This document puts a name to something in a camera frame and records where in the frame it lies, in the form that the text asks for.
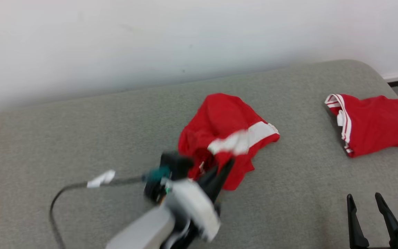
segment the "cable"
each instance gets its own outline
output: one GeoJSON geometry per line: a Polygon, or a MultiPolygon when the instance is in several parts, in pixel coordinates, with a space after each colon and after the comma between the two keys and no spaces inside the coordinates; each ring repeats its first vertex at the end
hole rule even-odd
{"type": "MultiPolygon", "coordinates": [[[[129,185],[129,184],[134,184],[134,183],[141,183],[142,182],[142,176],[138,177],[131,177],[131,178],[119,178],[119,179],[113,179],[109,183],[103,183],[99,187],[105,187],[105,186],[123,186],[123,185],[129,185]]],[[[53,234],[55,236],[56,243],[58,244],[58,247],[60,249],[65,249],[65,244],[64,241],[62,240],[62,236],[60,235],[60,232],[57,228],[55,218],[53,216],[53,207],[55,205],[56,200],[58,197],[65,191],[72,190],[72,189],[81,189],[81,188],[87,188],[87,183],[88,182],[82,182],[82,183],[74,183],[67,185],[63,187],[56,195],[55,198],[53,198],[52,203],[50,205],[49,209],[49,221],[50,225],[53,230],[53,234]]]]}

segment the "red garment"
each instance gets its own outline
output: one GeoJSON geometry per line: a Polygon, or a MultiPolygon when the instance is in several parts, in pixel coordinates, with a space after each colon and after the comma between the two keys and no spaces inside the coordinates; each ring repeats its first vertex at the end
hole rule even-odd
{"type": "Polygon", "coordinates": [[[196,179],[217,163],[222,167],[235,156],[233,168],[223,186],[235,190],[245,173],[254,170],[251,158],[280,135],[236,96],[215,93],[205,101],[180,134],[178,149],[194,159],[188,176],[196,179]]]}
{"type": "Polygon", "coordinates": [[[377,96],[359,100],[346,94],[330,94],[325,104],[338,117],[345,150],[350,157],[398,147],[398,99],[377,96]]]}

